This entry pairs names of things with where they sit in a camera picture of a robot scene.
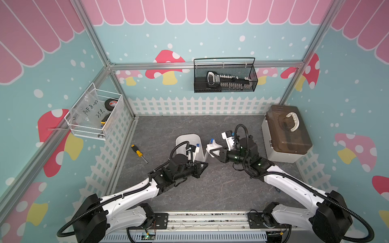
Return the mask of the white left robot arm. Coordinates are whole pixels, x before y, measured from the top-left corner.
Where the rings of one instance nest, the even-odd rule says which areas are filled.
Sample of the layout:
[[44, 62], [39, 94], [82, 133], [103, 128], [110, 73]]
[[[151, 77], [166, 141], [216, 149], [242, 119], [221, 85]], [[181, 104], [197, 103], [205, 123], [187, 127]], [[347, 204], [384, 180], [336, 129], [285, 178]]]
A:
[[155, 214], [145, 201], [177, 187], [190, 176], [200, 178], [207, 167], [207, 162], [189, 160], [183, 154], [170, 157], [130, 188], [103, 197], [88, 196], [56, 235], [75, 236], [78, 243], [99, 243], [107, 234], [120, 229], [148, 229], [155, 221]]

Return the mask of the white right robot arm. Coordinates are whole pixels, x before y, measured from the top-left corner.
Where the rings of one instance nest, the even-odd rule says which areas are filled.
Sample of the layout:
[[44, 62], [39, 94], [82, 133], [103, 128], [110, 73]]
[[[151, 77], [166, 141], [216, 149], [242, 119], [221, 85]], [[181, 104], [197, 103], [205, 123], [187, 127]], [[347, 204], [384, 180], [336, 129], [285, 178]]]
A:
[[325, 243], [339, 243], [342, 240], [368, 243], [374, 239], [373, 228], [346, 206], [341, 194], [311, 187], [259, 156], [252, 137], [241, 139], [239, 144], [229, 138], [227, 148], [211, 140], [207, 152], [222, 163], [242, 165], [243, 171], [252, 179], [274, 186], [303, 206], [293, 208], [278, 202], [270, 203], [258, 214], [265, 227], [296, 226], [312, 231]]

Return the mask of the white wiping cloth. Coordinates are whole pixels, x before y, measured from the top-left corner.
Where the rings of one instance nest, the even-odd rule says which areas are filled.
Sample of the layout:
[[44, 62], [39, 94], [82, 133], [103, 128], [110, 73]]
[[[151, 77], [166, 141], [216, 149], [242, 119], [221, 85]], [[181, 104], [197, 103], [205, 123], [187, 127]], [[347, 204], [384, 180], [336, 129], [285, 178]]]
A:
[[210, 154], [212, 158], [219, 158], [220, 151], [223, 149], [223, 146], [218, 144], [214, 139], [207, 144], [206, 151]]

